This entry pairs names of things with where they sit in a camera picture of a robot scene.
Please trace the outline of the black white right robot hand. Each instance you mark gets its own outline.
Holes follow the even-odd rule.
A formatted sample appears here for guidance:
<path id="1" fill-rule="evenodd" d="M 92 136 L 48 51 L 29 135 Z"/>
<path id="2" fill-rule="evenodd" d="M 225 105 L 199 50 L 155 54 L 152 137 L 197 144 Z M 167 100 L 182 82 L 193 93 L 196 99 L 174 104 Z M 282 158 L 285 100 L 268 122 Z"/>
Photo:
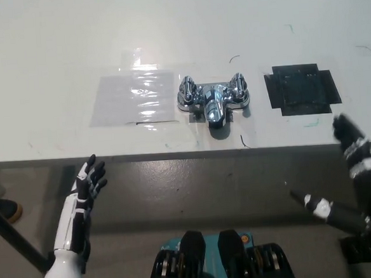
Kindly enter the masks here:
<path id="1" fill-rule="evenodd" d="M 292 199 L 317 219 L 347 233 L 371 233 L 371 142 L 345 114 L 334 117 L 334 137 L 340 143 L 348 175 L 358 207 L 329 201 L 324 197 L 297 190 L 290 191 Z"/>

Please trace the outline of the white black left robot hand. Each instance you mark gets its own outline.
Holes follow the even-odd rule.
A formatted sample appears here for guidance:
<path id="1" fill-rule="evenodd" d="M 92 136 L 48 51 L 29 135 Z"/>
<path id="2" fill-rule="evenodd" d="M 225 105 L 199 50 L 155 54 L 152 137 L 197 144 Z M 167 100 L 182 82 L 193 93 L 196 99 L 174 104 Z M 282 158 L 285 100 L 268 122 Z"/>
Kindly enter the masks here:
<path id="1" fill-rule="evenodd" d="M 105 162 L 97 162 L 93 154 L 82 165 L 65 198 L 59 218 L 54 249 L 63 249 L 81 254 L 88 241 L 90 215 L 102 188 L 107 185 Z"/>

